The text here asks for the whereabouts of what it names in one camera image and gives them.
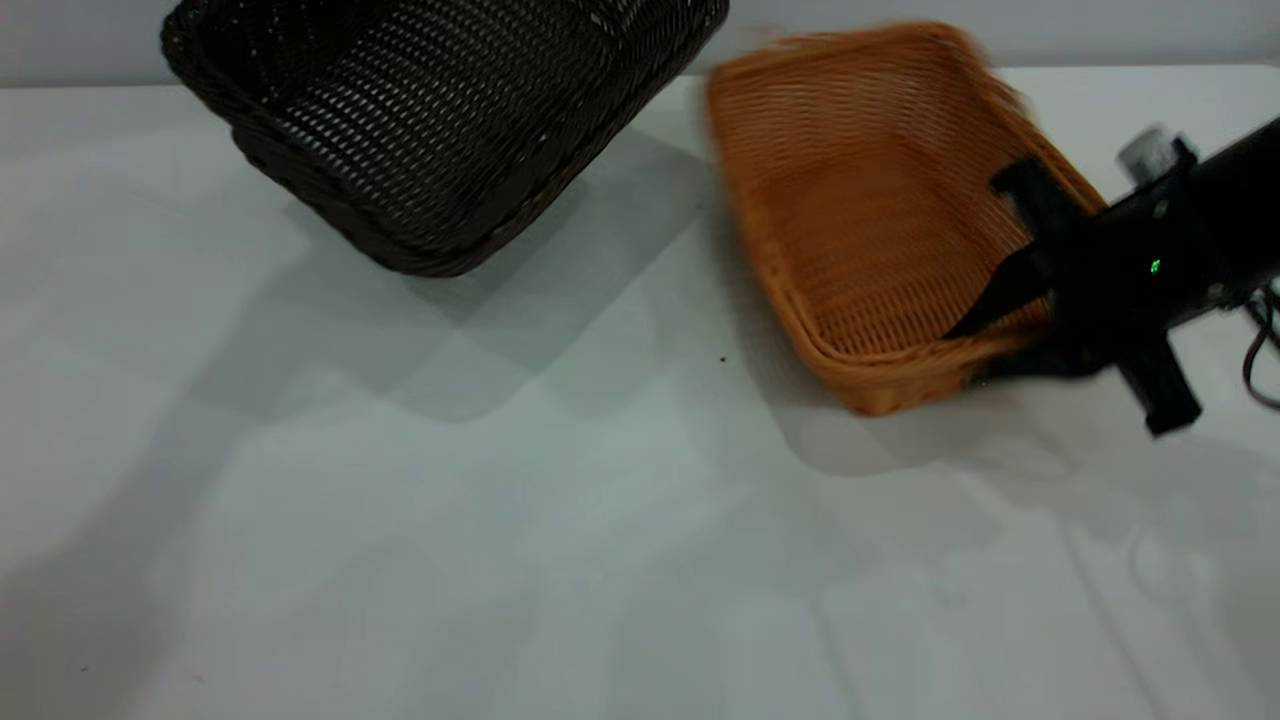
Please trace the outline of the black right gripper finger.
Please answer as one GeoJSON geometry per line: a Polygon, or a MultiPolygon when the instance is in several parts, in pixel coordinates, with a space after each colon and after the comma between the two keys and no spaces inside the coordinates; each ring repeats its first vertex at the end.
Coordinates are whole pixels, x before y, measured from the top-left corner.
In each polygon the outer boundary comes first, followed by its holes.
{"type": "Polygon", "coordinates": [[[1037,343],[989,360],[970,375],[968,386],[988,386],[1020,378],[1076,380],[1092,374],[1093,360],[1085,350],[1070,343],[1037,343]]]}
{"type": "Polygon", "coordinates": [[[1012,252],[1000,263],[980,296],[943,338],[959,340],[983,331],[1046,296],[1052,279],[1053,266],[1043,250],[1020,249],[1012,252]]]}

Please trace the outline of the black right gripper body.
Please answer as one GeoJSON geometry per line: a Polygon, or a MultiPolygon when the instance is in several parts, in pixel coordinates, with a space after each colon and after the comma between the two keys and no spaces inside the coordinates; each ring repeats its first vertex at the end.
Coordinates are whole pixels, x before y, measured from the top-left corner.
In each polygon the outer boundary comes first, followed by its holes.
{"type": "Polygon", "coordinates": [[[1083,211],[1036,158],[995,176],[1053,266],[1048,343],[1091,354],[1093,374],[1120,370],[1147,430],[1166,436],[1193,424],[1201,404],[1169,341],[1178,314],[1210,284],[1204,233],[1187,196],[1194,158],[1094,215],[1083,211]]]}

